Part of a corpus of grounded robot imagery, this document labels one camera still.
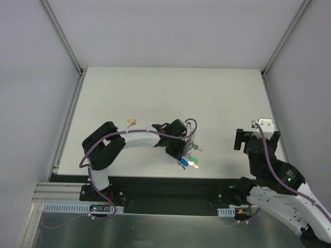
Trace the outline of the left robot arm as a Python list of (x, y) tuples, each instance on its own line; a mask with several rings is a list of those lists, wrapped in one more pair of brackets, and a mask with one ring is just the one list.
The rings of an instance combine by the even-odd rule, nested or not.
[(125, 130), (119, 130), (113, 122), (107, 121), (82, 142), (84, 157), (79, 168), (87, 168), (90, 182), (94, 185), (91, 194), (98, 201), (103, 201), (109, 196), (108, 167), (124, 149), (164, 147), (168, 155), (180, 160), (188, 138), (189, 127), (180, 119), (153, 124), (147, 129)]

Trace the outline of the key holder with red handle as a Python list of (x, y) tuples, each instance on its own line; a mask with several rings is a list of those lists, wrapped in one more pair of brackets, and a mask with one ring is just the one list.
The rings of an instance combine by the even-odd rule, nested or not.
[(185, 146), (184, 146), (184, 150), (182, 152), (182, 156), (181, 158), (185, 158), (186, 161), (188, 162), (189, 161), (189, 158), (192, 157), (192, 151), (199, 151), (199, 152), (203, 152), (203, 149), (201, 149), (195, 142), (194, 142), (194, 139), (193, 141), (191, 142), (191, 144), (188, 146), (186, 145), (185, 143)]

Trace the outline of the yellow tagged key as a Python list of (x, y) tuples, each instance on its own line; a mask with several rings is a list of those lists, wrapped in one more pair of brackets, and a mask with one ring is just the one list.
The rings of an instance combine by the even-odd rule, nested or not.
[(128, 119), (127, 120), (127, 128), (133, 127), (137, 124), (137, 120), (136, 119)]

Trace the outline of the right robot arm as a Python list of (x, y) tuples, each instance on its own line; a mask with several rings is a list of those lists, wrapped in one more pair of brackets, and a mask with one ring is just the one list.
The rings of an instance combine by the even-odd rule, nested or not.
[(255, 181), (241, 177), (223, 194), (229, 204), (255, 205), (299, 236), (304, 247), (330, 247), (330, 213), (320, 204), (304, 176), (290, 163), (277, 159), (280, 132), (271, 137), (237, 129), (234, 150), (248, 157)]

